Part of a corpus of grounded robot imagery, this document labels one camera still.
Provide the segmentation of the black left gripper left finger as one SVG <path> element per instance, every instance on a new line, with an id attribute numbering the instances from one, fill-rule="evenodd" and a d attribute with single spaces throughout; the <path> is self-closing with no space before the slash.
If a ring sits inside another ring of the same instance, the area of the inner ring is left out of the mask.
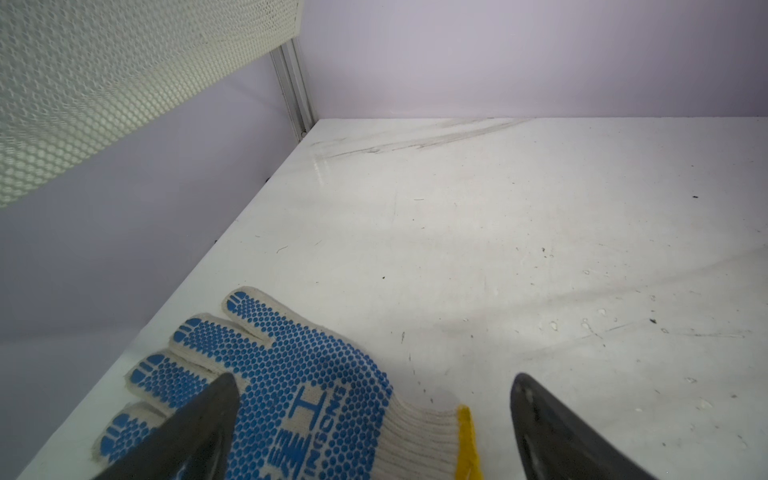
<path id="1" fill-rule="evenodd" d="M 94 445 L 99 479 L 223 479 L 240 406 L 235 377 L 219 376 L 165 418 L 135 404 Z"/>

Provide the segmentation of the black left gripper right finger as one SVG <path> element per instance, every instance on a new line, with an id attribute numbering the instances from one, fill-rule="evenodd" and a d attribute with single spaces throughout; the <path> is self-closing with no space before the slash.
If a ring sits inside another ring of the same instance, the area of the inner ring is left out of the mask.
<path id="1" fill-rule="evenodd" d="M 510 413 L 528 479 L 654 479 L 526 373 L 514 378 Z"/>

